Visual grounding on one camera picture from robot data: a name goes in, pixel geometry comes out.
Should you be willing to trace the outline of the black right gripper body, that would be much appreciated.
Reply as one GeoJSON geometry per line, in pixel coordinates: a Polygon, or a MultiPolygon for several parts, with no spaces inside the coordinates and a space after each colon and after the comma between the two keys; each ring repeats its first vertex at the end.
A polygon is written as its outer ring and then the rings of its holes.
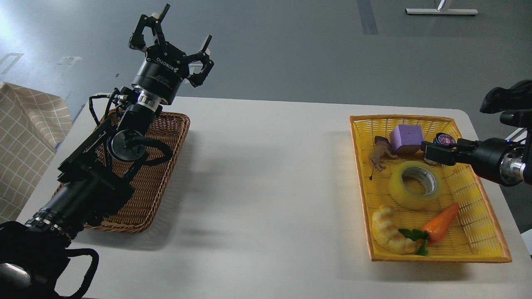
{"type": "Polygon", "coordinates": [[[501,138],[471,141],[458,138],[455,161],[471,165],[477,176],[503,186],[525,181],[525,146],[501,138]]]}

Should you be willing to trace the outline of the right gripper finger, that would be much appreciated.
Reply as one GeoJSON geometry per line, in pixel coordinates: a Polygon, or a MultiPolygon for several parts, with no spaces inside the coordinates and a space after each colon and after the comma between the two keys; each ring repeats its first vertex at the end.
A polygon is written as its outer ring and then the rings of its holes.
{"type": "Polygon", "coordinates": [[[466,155],[473,153],[478,147],[478,141],[458,139],[455,143],[437,144],[423,141],[421,150],[427,155],[466,155]]]}
{"type": "Polygon", "coordinates": [[[457,163],[455,151],[450,148],[427,148],[425,158],[443,165],[455,165],[457,163]]]}

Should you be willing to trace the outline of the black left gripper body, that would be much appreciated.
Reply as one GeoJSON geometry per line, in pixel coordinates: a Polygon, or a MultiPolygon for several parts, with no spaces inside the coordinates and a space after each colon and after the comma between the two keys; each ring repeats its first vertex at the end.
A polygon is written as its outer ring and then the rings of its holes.
{"type": "Polygon", "coordinates": [[[182,81],[188,75],[188,67],[178,63],[185,56],[186,53],[173,45],[166,45],[165,49],[161,45],[148,47],[145,59],[133,78],[133,89],[155,94],[161,99],[162,105],[172,104],[182,81]]]}

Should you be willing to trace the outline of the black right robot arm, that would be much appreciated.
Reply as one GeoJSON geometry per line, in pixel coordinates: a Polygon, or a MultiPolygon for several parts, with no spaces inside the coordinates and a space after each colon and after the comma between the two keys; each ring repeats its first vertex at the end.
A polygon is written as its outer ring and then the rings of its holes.
{"type": "Polygon", "coordinates": [[[503,186],[532,182],[532,82],[522,80],[510,88],[496,87],[485,96],[480,112],[500,114],[500,123],[526,131],[524,142],[513,138],[471,141],[458,138],[450,145],[422,142],[427,159],[444,164],[468,164],[477,176],[503,186]]]}

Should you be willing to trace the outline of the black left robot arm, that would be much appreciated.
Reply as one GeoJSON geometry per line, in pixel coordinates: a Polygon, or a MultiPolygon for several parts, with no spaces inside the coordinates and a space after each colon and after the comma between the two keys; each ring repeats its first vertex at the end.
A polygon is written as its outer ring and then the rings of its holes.
{"type": "Polygon", "coordinates": [[[96,128],[60,165],[62,186],[26,223],[1,225],[2,299],[59,299],[55,287],[73,257],[91,257],[80,287],[81,299],[91,286],[99,254],[69,246],[85,225],[100,225],[133,197],[133,180],[142,169],[171,161],[177,151],[148,136],[164,105],[172,104],[184,80],[204,83],[214,66],[208,51],[212,36],[188,55],[162,32],[169,4],[161,13],[141,15],[129,40],[130,49],[144,53],[132,87],[89,97],[96,128]]]}

